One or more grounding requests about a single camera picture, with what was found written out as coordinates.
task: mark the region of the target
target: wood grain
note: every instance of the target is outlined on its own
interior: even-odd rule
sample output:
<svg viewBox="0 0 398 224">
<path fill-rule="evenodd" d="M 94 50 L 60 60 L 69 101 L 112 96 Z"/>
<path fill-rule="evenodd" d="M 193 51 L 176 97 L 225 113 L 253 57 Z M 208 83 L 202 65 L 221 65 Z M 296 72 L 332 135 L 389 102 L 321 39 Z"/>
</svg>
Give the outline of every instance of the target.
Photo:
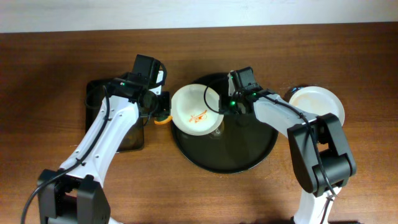
<svg viewBox="0 0 398 224">
<path fill-rule="evenodd" d="M 299 84 L 331 90 L 358 164 L 330 220 L 398 220 L 398 23 L 113 30 L 0 35 L 0 223 L 17 223 L 44 168 L 58 169 L 84 136 L 85 85 L 161 60 L 175 93 L 213 72 L 252 66 L 283 95 Z M 186 160 L 170 126 L 145 128 L 146 147 L 116 155 L 104 191 L 124 223 L 271 223 L 296 211 L 300 186 L 289 145 L 233 175 Z M 38 223 L 37 201 L 27 223 Z"/>
</svg>

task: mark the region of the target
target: black round tray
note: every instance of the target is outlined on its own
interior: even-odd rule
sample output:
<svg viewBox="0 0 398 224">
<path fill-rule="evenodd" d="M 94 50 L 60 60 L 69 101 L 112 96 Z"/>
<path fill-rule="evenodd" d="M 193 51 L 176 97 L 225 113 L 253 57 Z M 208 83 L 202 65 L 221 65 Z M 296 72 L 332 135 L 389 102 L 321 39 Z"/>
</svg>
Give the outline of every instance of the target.
<svg viewBox="0 0 398 224">
<path fill-rule="evenodd" d="M 207 85 L 225 73 L 207 75 L 193 83 Z M 218 94 L 228 93 L 228 81 L 211 86 Z M 250 169 L 268 156 L 278 132 L 258 121 L 254 114 L 224 115 L 222 134 L 192 136 L 179 130 L 172 122 L 174 141 L 184 156 L 208 171 L 231 174 Z"/>
</svg>

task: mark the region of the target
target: white bowl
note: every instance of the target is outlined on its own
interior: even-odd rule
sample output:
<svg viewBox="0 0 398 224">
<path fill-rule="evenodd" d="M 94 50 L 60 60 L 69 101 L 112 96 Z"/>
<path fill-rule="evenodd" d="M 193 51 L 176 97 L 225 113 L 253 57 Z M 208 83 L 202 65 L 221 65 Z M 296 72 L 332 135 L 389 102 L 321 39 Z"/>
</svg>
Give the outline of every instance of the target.
<svg viewBox="0 0 398 224">
<path fill-rule="evenodd" d="M 317 87 L 309 86 L 295 92 L 289 103 L 301 110 L 317 115 L 333 113 L 344 123 L 345 112 L 343 104 L 331 91 Z"/>
<path fill-rule="evenodd" d="M 213 132 L 223 121 L 224 115 L 211 111 L 203 100 L 205 85 L 191 84 L 179 89 L 172 97 L 171 115 L 179 130 L 194 136 Z M 220 96 L 212 88 L 206 92 L 209 106 L 218 111 Z"/>
</svg>

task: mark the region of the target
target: white plate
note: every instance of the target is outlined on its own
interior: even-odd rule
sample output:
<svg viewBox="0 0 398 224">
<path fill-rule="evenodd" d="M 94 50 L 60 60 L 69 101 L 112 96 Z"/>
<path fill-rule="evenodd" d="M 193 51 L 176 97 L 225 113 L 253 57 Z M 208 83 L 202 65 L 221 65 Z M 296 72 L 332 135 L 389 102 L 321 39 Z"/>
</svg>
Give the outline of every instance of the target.
<svg viewBox="0 0 398 224">
<path fill-rule="evenodd" d="M 174 124 L 183 132 L 194 136 L 209 134 L 223 121 L 224 115 L 215 113 L 203 100 L 205 85 L 192 84 L 179 89 L 172 97 L 171 115 Z M 212 88 L 207 89 L 206 101 L 218 111 L 220 96 Z"/>
<path fill-rule="evenodd" d="M 336 95 L 325 88 L 317 86 L 302 88 L 293 94 L 289 103 L 309 113 L 318 115 L 333 113 L 338 117 L 341 125 L 344 123 L 343 104 Z"/>
</svg>

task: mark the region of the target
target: orange marking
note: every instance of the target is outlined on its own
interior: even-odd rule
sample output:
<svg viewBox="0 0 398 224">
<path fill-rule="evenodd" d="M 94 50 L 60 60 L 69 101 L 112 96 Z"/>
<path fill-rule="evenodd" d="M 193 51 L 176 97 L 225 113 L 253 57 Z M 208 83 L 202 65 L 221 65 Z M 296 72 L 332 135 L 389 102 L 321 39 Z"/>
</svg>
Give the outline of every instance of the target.
<svg viewBox="0 0 398 224">
<path fill-rule="evenodd" d="M 207 110 L 205 110 L 203 113 L 199 114 L 198 116 L 191 115 L 191 119 L 189 119 L 189 122 L 195 121 L 195 124 L 197 122 L 203 121 L 204 119 L 207 118 Z"/>
</svg>

